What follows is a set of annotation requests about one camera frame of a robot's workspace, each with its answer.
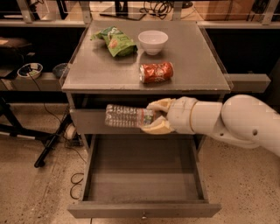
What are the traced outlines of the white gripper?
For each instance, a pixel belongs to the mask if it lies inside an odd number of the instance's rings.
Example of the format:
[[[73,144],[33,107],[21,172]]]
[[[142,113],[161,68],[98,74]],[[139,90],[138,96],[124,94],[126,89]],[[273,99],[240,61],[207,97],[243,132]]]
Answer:
[[[181,97],[177,100],[164,98],[153,101],[146,108],[168,112],[167,119],[160,116],[152,124],[143,126],[141,130],[151,135],[170,134],[174,130],[179,134],[193,134],[191,116],[193,107],[197,102],[197,99],[190,97]]]

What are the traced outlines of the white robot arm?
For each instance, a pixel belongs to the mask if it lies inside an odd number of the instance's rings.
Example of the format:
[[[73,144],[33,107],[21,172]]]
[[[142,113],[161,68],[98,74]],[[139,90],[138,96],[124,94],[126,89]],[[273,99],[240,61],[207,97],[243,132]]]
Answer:
[[[262,146],[280,157],[280,115],[251,95],[237,94],[225,102],[165,98],[147,108],[166,115],[143,126],[145,133],[201,134],[245,149]]]

